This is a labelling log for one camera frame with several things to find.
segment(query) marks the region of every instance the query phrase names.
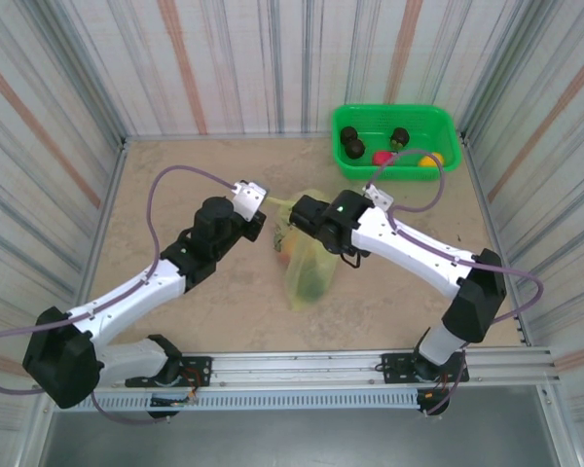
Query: yellow object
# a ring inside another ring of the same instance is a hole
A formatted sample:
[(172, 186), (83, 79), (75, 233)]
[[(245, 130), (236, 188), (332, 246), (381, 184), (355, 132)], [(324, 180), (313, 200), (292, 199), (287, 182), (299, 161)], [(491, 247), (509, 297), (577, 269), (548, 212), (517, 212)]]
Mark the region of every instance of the yellow object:
[[(446, 161), (444, 161), (444, 157), (441, 154), (432, 153), (432, 155), (439, 160), (442, 167), (446, 164)], [(436, 166), (437, 164), (435, 163), (435, 161), (431, 159), (429, 156), (424, 156), (418, 162), (418, 167), (436, 167)]]
[(330, 199), (318, 190), (305, 190), (287, 200), (267, 198), (280, 205), (278, 215), (274, 216), (274, 250), (286, 265), (285, 293), (294, 310), (322, 298), (331, 285), (339, 261), (318, 240), (289, 224), (292, 206), (302, 195), (320, 200)]
[(287, 201), (279, 198), (267, 197), (265, 201), (271, 202), (272, 204), (277, 204), (279, 206), (292, 207), (294, 201)]

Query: beige table surface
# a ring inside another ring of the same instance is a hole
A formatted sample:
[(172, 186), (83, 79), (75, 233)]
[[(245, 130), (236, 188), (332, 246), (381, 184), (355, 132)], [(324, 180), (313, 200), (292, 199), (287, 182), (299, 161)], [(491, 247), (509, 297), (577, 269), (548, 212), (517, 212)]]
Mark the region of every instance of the beige table surface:
[[(345, 179), (333, 162), (330, 140), (244, 139), (138, 142), (130, 146), (92, 297), (118, 286), (152, 260), (145, 202), (152, 180), (172, 164), (191, 164), (230, 182), (255, 180), (274, 197), (307, 188), (334, 196), (362, 182)], [(402, 203), (428, 203), (436, 183), (386, 182), (381, 188)], [(164, 248), (193, 225), (193, 215), (226, 189), (189, 172), (171, 172), (154, 200), (154, 224)], [(255, 243), (242, 239), (214, 275), (182, 298), (150, 312), (117, 342), (163, 334), (183, 351), (349, 350), (411, 347), (441, 318), (450, 302), (415, 275), (378, 256), (361, 269), (339, 263), (327, 294), (315, 305), (292, 310), (283, 289), (283, 265), (273, 250), (276, 208)], [(398, 218), (439, 240), (479, 252), (489, 246), (465, 163), (447, 176), (443, 198), (431, 211)], [(519, 344), (513, 320), (490, 330), (484, 345)]]

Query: green plastic basket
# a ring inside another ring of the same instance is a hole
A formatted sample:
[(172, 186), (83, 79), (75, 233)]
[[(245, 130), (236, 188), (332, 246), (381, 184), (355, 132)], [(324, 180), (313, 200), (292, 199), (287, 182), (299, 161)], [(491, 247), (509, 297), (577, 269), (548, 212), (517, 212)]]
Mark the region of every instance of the green plastic basket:
[[(356, 160), (349, 158), (340, 142), (340, 131), (345, 126), (357, 130), (366, 147), (365, 154)], [(369, 179), (377, 167), (372, 157), (379, 150), (391, 151), (389, 137), (397, 127), (409, 131), (406, 149), (423, 149), (444, 157), (444, 170), (450, 171), (460, 163), (460, 147), (456, 140), (452, 117), (433, 105), (343, 105), (333, 113), (333, 157), (342, 173), (349, 179)], [(382, 180), (436, 180), (436, 167), (418, 167), (423, 156), (403, 156), (395, 165), (387, 167)]]

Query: aluminum frame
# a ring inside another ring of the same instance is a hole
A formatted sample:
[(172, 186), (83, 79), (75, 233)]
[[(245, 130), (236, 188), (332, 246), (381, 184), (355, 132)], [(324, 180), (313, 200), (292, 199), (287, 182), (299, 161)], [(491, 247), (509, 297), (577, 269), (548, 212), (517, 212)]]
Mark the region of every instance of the aluminum frame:
[[(281, 137), (281, 135), (234, 135), (234, 139), (254, 139), (255, 137)], [(291, 137), (320, 137), (322, 133), (293, 135)], [(176, 140), (176, 139), (225, 139), (225, 136), (189, 138), (186, 136), (168, 138), (129, 138), (117, 160), (113, 177), (100, 214), (98, 230), (95, 235), (91, 258), (87, 264), (76, 305), (83, 303), (92, 285), (95, 269), (101, 252), (101, 246), (109, 224), (112, 207), (117, 195), (119, 182), (128, 156), (129, 143), (140, 140)], [(478, 175), (471, 160), (471, 149), (464, 143), (465, 161), (468, 165), (472, 183), (479, 199), (481, 211), (495, 250), (502, 261), (505, 256), (499, 245), (493, 220), (482, 197)], [(517, 296), (513, 284), (508, 281), (511, 302), (516, 303)], [(518, 327), (523, 342), (528, 343), (528, 329), (521, 323)], [(336, 351), (336, 352), (279, 352), (279, 353), (220, 353), (208, 354), (214, 357), (211, 386), (203, 392), (232, 394), (241, 389), (247, 391), (332, 391), (343, 389), (362, 389), (364, 391), (386, 389), (381, 375), (370, 373), (373, 364), (379, 363), (379, 356), (396, 350), (372, 351)], [(467, 362), (471, 380), (463, 385), (535, 385), (538, 389), (541, 408), (545, 414), (552, 436), (556, 454), (563, 467), (584, 467), (584, 450), (577, 436), (576, 429), (568, 416), (563, 401), (560, 380), (553, 365), (549, 349), (543, 347), (473, 347), (467, 351)], [(419, 387), (421, 385), (392, 385), (398, 388)], [(156, 393), (177, 393), (177, 389), (161, 388)], [(151, 394), (143, 389), (127, 389), (115, 386), (99, 390), (102, 398), (122, 398), (126, 394)], [(38, 396), (31, 409), (27, 429), (22, 433), (22, 442), (18, 454), (17, 466), (38, 465), (43, 445), (48, 435), (52, 414), (57, 407), (47, 395)]]

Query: wire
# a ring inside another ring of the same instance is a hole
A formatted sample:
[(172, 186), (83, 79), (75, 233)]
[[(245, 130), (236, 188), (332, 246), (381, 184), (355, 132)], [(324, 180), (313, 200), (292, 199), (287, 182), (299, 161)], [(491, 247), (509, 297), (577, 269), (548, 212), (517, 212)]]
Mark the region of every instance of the wire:
[(443, 375), (442, 375), (442, 377), (439, 378), (439, 380), (437, 381), (437, 384), (435, 384), (433, 386), (433, 388), (431, 389), (431, 391), (434, 391), (435, 389), (437, 389), (439, 387), (439, 385), (441, 384), (442, 379), (443, 379)]
[(526, 272), (524, 270), (505, 268), (505, 267), (501, 267), (501, 266), (483, 265), (481, 263), (476, 263), (475, 261), (462, 260), (461, 258), (459, 258), (457, 256), (451, 255), (450, 253), (446, 253), (443, 250), (439, 250), (437, 248), (434, 248), (434, 247), (424, 243), (421, 240), (418, 240), (417, 238), (404, 232), (402, 229), (398, 229), (398, 225), (397, 225), (396, 220), (395, 220), (394, 215), (393, 215), (394, 211), (399, 210), (399, 211), (407, 211), (407, 212), (423, 212), (423, 211), (430, 209), (435, 204), (437, 204), (437, 202), (439, 201), (439, 198), (441, 197), (441, 195), (443, 195), (444, 185), (445, 185), (445, 181), (444, 181), (445, 171), (444, 171), (443, 166), (440, 163), (439, 159), (437, 159), (437, 157), (435, 155), (433, 155), (432, 153), (429, 153), (429, 152), (421, 150), (421, 149), (409, 149), (409, 150), (403, 151), (401, 153), (394, 153), (391, 156), (391, 158), (389, 158), (383, 165), (381, 165), (377, 169), (377, 171), (374, 173), (372, 178), (366, 184), (366, 188), (369, 187), (381, 176), (381, 173), (383, 173), (383, 171), (385, 170), (385, 168), (387, 166), (391, 165), (396, 159), (398, 159), (402, 156), (407, 156), (407, 155), (411, 155), (411, 154), (423, 154), (425, 156), (429, 156), (431, 159), (433, 159), (435, 161), (435, 163), (437, 164), (437, 167), (439, 168), (439, 190), (437, 191), (437, 195), (435, 196), (433, 201), (431, 201), (428, 205), (423, 206), (423, 207), (409, 207), (409, 206), (403, 206), (400, 204), (392, 204), (389, 207), (389, 209), (387, 209), (387, 213), (386, 213), (387, 221), (389, 222), (389, 225), (391, 226), (391, 228), (395, 232), (398, 232), (398, 234), (400, 234), (403, 238), (405, 238), (409, 242), (413, 243), (414, 245), (418, 246), (419, 248), (422, 248), (430, 253), (434, 253), (435, 255), (437, 255), (445, 260), (448, 260), (451, 263), (457, 263), (457, 264), (460, 264), (462, 266), (467, 266), (467, 267), (475, 268), (475, 269), (488, 270), (490, 272), (499, 272), (501, 274), (518, 275), (518, 276), (523, 277), (525, 279), (531, 280), (532, 282), (534, 282), (534, 284), (536, 284), (536, 293), (534, 294), (534, 296), (530, 300), (528, 300), (526, 303), (516, 307), (512, 311), (504, 313), (501, 316), (497, 316), (493, 320), (493, 324), (498, 323), (500, 321), (503, 321), (505, 319), (511, 318), (511, 317), (519, 316), (521, 313), (526, 311), (528, 308), (530, 308), (534, 304), (536, 304), (536, 302), (538, 302), (540, 300), (540, 298), (543, 296), (543, 291), (544, 291), (545, 287), (543, 285), (543, 282), (535, 275), (533, 275), (529, 272)]
[(205, 170), (201, 170), (200, 168), (192, 167), (191, 165), (171, 165), (171, 166), (167, 167), (166, 169), (164, 169), (162, 172), (160, 172), (156, 176), (154, 181), (152, 182), (152, 186), (149, 189), (149, 195), (147, 197), (147, 209), (145, 212), (145, 219), (147, 221), (147, 228), (149, 229), (149, 233), (151, 234), (152, 240), (154, 242), (154, 261), (152, 262), (151, 267), (149, 267), (149, 269), (147, 269), (147, 273), (145, 274), (144, 278), (142, 278), (139, 282), (137, 282), (132, 287), (127, 289), (123, 294), (118, 295), (114, 299), (109, 300), (105, 304), (102, 304), (102, 305), (98, 306), (97, 308), (95, 308), (93, 310), (93, 314), (99, 313), (100, 311), (108, 308), (109, 306), (115, 305), (118, 302), (120, 302), (121, 300), (129, 297), (134, 292), (136, 292), (138, 289), (140, 289), (145, 283), (147, 283), (147, 281), (151, 278), (151, 276), (154, 275), (154, 272), (156, 271), (156, 267), (158, 266), (158, 261), (160, 260), (160, 241), (158, 240), (158, 236), (156, 235), (156, 229), (154, 228), (154, 223), (152, 222), (152, 203), (154, 201), (154, 193), (156, 192), (156, 188), (158, 188), (158, 184), (160, 183), (161, 179), (173, 170), (188, 170), (190, 172), (194, 172), (194, 173), (197, 173), (199, 175), (203, 175), (204, 177), (209, 178), (210, 180), (213, 180), (217, 183), (220, 183), (221, 185), (223, 185), (226, 188), (229, 188), (230, 190), (233, 190), (235, 187), (235, 185), (232, 185), (231, 183), (226, 182), (222, 178), (219, 178), (216, 175), (213, 175), (209, 172), (206, 172)]
[(435, 163), (437, 164), (437, 168), (439, 168), (439, 189), (437, 190), (437, 194), (435, 195), (435, 198), (433, 198), (433, 200), (429, 204), (427, 204), (426, 206), (411, 207), (411, 206), (405, 206), (402, 204), (395, 204), (395, 205), (392, 205), (394, 210), (406, 211), (406, 212), (424, 212), (424, 211), (427, 211), (428, 209), (432, 209), (433, 207), (435, 207), (435, 204), (437, 204), (439, 202), (439, 199), (441, 199), (441, 196), (444, 194), (444, 189), (446, 186), (446, 177), (444, 176), (446, 172), (444, 171), (444, 167), (441, 164), (441, 162), (439, 161), (439, 159), (437, 158), (437, 156), (435, 156), (432, 153), (429, 153), (428, 151), (424, 151), (422, 149), (408, 149), (406, 151), (402, 151), (401, 153), (393, 153), (391, 155), (391, 157), (387, 161), (385, 161), (383, 163), (383, 165), (381, 165), (377, 169), (376, 172), (374, 172), (374, 175), (372, 175), (372, 178), (370, 178), (368, 183), (366, 183), (366, 188), (369, 188), (370, 185), (374, 184), (374, 182), (376, 182), (377, 179), (381, 176), (381, 174), (383, 173), (385, 168), (388, 167), (389, 165), (392, 165), (397, 159), (400, 159), (403, 156), (410, 156), (413, 154), (422, 154), (424, 156), (430, 157), (431, 159), (433, 159), (435, 161)]
[[(193, 381), (191, 380), (191, 377), (189, 377), (187, 373), (184, 373), (184, 371), (193, 372), (196, 375), (194, 377), (196, 384), (193, 383)], [(197, 397), (197, 389), (199, 389), (201, 387), (201, 377), (199, 375), (199, 372), (197, 370), (192, 369), (192, 368), (184, 368), (184, 371), (181, 372), (182, 377), (184, 377), (184, 379), (186, 379), (186, 381), (191, 385), (191, 388), (192, 388), (191, 394), (193, 395), (193, 397)]]
[[(143, 279), (141, 279), (138, 283), (134, 284), (132, 287), (127, 289), (123, 294), (118, 295), (114, 299), (109, 300), (108, 302), (94, 308), (92, 311), (92, 315), (95, 315), (95, 314), (103, 311), (104, 309), (108, 308), (109, 306), (115, 305), (118, 302), (120, 302), (121, 300), (124, 300), (127, 297), (129, 297), (130, 295), (132, 295), (140, 287), (142, 287), (156, 271), (156, 267), (158, 266), (158, 262), (159, 262), (159, 258), (160, 258), (160, 242), (158, 240), (158, 236), (156, 235), (156, 229), (154, 228), (154, 223), (152, 222), (152, 204), (153, 204), (153, 200), (154, 200), (154, 193), (156, 192), (156, 188), (158, 187), (159, 182), (167, 173), (169, 173), (170, 171), (173, 171), (173, 170), (187, 170), (190, 172), (194, 172), (194, 173), (197, 173), (198, 175), (202, 175), (206, 178), (209, 178), (210, 180), (213, 180), (217, 183), (220, 183), (221, 185), (223, 185), (224, 187), (226, 187), (230, 190), (233, 190), (235, 188), (235, 185), (233, 185), (229, 182), (226, 182), (222, 178), (219, 178), (216, 175), (213, 175), (209, 172), (206, 172), (205, 170), (201, 170), (200, 168), (192, 167), (190, 165), (171, 165), (171, 166), (165, 168), (162, 172), (160, 172), (156, 176), (154, 181), (152, 182), (152, 185), (149, 189), (149, 195), (147, 197), (147, 208), (145, 210), (145, 220), (147, 222), (147, 227), (149, 229), (149, 233), (150, 233), (152, 240), (154, 242), (154, 261), (152, 262), (151, 267), (149, 267), (149, 269), (147, 270), (147, 273), (145, 274), (145, 277)], [(71, 324), (78, 323), (78, 322), (80, 322), (84, 319), (90, 318), (90, 317), (91, 317), (91, 313), (86, 312), (86, 313), (80, 314), (78, 316), (71, 317), (69, 319), (56, 321), (54, 323), (48, 323), (48, 324), (42, 324), (42, 325), (37, 325), (37, 326), (28, 326), (25, 328), (17, 328), (17, 329), (0, 331), (0, 339), (12, 337), (12, 336), (21, 336), (21, 335), (26, 335), (26, 334), (37, 333), (40, 331), (50, 331), (51, 329), (62, 328), (63, 326), (69, 326)], [(43, 389), (9, 389), (7, 387), (0, 386), (0, 393), (10, 395), (10, 396), (29, 396), (29, 395), (35, 395), (35, 394), (43, 394), (44, 392), (45, 391)]]
[(460, 379), (463, 377), (464, 371), (465, 371), (465, 348), (463, 348), (463, 350), (461, 351), (460, 368), (458, 369), (458, 375), (456, 375), (455, 383), (452, 385), (452, 387), (448, 391), (448, 394), (446, 394), (446, 397), (444, 397), (441, 401), (439, 401), (435, 407), (425, 411), (426, 415), (431, 415), (431, 414), (437, 412), (440, 408), (443, 407), (444, 404), (446, 404), (450, 400), (452, 395), (455, 393), (456, 388), (458, 387), (458, 384), (460, 383)]
[(115, 413), (109, 413), (105, 411), (99, 403), (97, 402), (97, 398), (95, 397), (95, 393), (91, 393), (91, 402), (93, 402), (93, 406), (97, 409), (99, 413), (104, 415), (111, 421), (122, 423), (123, 425), (154, 425), (156, 423), (161, 423), (163, 421), (169, 421), (170, 417), (166, 416), (165, 418), (151, 418), (145, 420), (137, 420), (135, 418), (127, 418), (126, 416), (117, 415)]

